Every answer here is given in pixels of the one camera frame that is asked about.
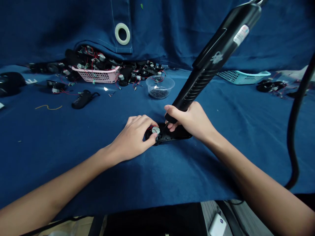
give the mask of white stitching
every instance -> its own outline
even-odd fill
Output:
[[[114,21],[114,13],[113,13],[113,4],[112,4],[112,0],[111,0],[111,6],[112,6],[112,17],[113,17],[113,25],[114,25],[114,35],[115,35],[115,21]]]
[[[98,39],[99,41],[102,41],[103,43],[106,43],[105,41],[103,41],[103,40],[101,40],[101,39]],[[109,43],[106,43],[106,44],[108,44],[108,45],[110,45]],[[110,45],[112,48],[115,48],[115,47],[113,47],[112,45]],[[118,48],[118,49],[129,49],[129,48]]]
[[[131,32],[131,14],[130,14],[130,4],[129,4],[129,0],[127,1],[128,2],[128,14],[129,14],[129,31],[130,31],[130,53],[131,53],[131,48],[132,48],[132,32]]]

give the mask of plastic basket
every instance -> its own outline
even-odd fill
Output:
[[[86,82],[93,82],[94,80],[95,83],[113,84],[118,78],[119,66],[117,66],[115,69],[106,71],[77,69],[74,67],[72,67],[72,69],[77,71]]]
[[[254,84],[261,80],[265,76],[270,76],[271,73],[268,71],[263,71],[258,74],[246,74],[240,72],[238,70],[228,70],[224,72],[220,72],[217,74],[218,76],[230,81],[236,85],[243,85],[243,84]]]

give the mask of blue cloth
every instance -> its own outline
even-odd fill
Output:
[[[228,12],[244,2],[2,1],[0,65],[55,61],[81,42],[119,59],[190,68]],[[315,51],[314,12],[310,0],[268,1],[224,69],[302,69]],[[127,45],[115,39],[120,22],[131,32]]]
[[[24,70],[12,66],[1,72]],[[176,84],[164,100],[150,98],[145,82],[134,91],[131,85],[118,90],[113,84],[84,81],[70,93],[88,89],[101,96],[81,110],[71,108],[77,96],[45,93],[35,85],[23,87],[16,96],[1,98],[6,106],[0,109],[0,208],[110,144],[129,116],[147,114],[163,122],[164,105],[174,101],[190,72],[166,73]],[[42,81],[40,84],[46,79],[61,81],[54,75],[23,76]],[[287,183],[291,166],[286,129],[292,100],[258,92],[255,85],[237,86],[215,77],[197,101],[235,147],[280,184]],[[35,109],[42,105],[63,107]],[[314,105],[315,94],[310,90],[296,128],[301,174],[293,193],[315,191]],[[57,219],[238,197],[229,171],[201,142],[191,138],[151,147],[139,157],[105,171],[75,196]]]

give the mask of hand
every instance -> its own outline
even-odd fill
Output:
[[[178,120],[177,123],[167,126],[171,132],[173,132],[177,126],[183,125],[189,133],[202,142],[205,142],[207,137],[211,134],[217,133],[198,102],[193,102],[186,112],[180,111],[172,105],[166,105],[164,109],[168,114]]]
[[[153,125],[158,127],[158,124],[146,115],[129,117],[125,128],[110,145],[105,147],[112,156],[111,161],[114,165],[144,153],[155,144],[157,133],[151,134],[148,140],[143,141],[144,133]]]

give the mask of forearm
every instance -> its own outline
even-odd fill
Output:
[[[96,154],[0,210],[0,232],[20,235],[47,225],[90,181],[114,164],[101,149]]]
[[[233,173],[244,199],[262,221],[281,235],[313,235],[315,213],[287,189],[251,163],[222,135],[205,145]]]

